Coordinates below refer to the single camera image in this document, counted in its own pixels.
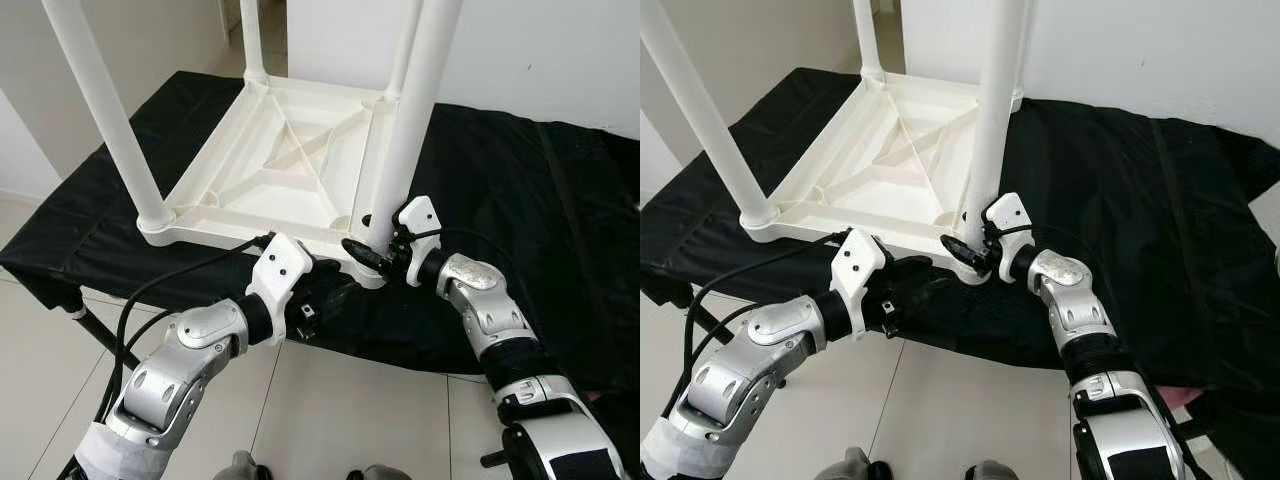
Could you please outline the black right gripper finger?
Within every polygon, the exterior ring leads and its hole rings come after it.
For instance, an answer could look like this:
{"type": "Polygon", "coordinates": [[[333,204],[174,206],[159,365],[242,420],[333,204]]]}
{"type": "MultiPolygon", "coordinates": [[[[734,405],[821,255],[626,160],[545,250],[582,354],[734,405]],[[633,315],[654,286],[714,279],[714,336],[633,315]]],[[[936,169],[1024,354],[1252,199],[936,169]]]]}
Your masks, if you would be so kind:
{"type": "Polygon", "coordinates": [[[943,248],[961,265],[974,273],[983,273],[983,253],[972,248],[964,241],[954,236],[941,236],[940,242],[943,248]]]}
{"type": "Polygon", "coordinates": [[[389,271],[389,259],[360,241],[344,238],[340,247],[362,268],[384,276],[389,271]]]}

